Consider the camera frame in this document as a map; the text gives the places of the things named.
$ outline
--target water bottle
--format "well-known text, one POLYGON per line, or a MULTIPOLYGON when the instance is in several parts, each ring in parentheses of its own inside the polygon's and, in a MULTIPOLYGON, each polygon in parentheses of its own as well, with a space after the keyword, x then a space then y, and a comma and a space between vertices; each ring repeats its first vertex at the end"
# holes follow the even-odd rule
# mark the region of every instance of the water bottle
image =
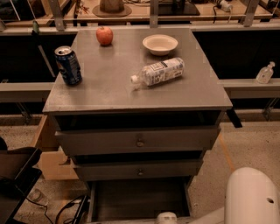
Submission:
POLYGON ((139 74, 131 76, 136 88, 142 84, 153 86, 163 81, 175 79, 183 74, 185 63, 181 58, 173 58, 144 66, 139 74))
POLYGON ((273 74, 273 67, 275 66, 275 63, 271 61, 269 65, 263 67, 258 75, 255 77, 256 81, 262 84, 269 83, 270 78, 273 74))

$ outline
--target blue soda can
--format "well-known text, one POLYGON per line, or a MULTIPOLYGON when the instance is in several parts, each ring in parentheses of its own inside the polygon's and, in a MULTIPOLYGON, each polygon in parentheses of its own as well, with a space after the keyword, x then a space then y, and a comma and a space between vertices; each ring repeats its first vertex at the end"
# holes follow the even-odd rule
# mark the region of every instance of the blue soda can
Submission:
POLYGON ((81 67, 76 53, 71 47, 67 45, 60 46, 54 51, 54 54, 64 82, 71 86, 81 82, 81 67))

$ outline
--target white bowl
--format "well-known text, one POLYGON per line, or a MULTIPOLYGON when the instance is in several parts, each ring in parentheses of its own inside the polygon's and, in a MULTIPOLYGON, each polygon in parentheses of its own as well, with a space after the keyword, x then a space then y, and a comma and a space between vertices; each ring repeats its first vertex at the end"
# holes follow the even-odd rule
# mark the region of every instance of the white bowl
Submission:
POLYGON ((169 51, 175 49, 178 41, 167 35, 151 35, 143 40, 143 45, 150 50, 150 52, 157 56, 164 56, 169 51))

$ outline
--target black chair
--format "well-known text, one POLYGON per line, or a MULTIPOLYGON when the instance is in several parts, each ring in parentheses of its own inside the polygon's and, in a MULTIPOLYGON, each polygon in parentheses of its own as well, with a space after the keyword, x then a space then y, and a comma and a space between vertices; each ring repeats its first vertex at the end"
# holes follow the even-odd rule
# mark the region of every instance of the black chair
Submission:
POLYGON ((0 137, 0 223, 21 223, 13 217, 42 173, 33 168, 41 153, 33 147, 8 150, 0 137))

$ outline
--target red apple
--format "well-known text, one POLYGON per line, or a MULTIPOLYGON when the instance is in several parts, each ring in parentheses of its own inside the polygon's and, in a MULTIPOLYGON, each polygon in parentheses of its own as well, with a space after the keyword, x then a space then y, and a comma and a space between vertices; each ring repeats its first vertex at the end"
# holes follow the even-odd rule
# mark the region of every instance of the red apple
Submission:
POLYGON ((108 46, 112 43, 113 32, 109 27, 102 26, 102 27, 97 28, 96 37, 97 37, 98 42, 102 46, 108 46))

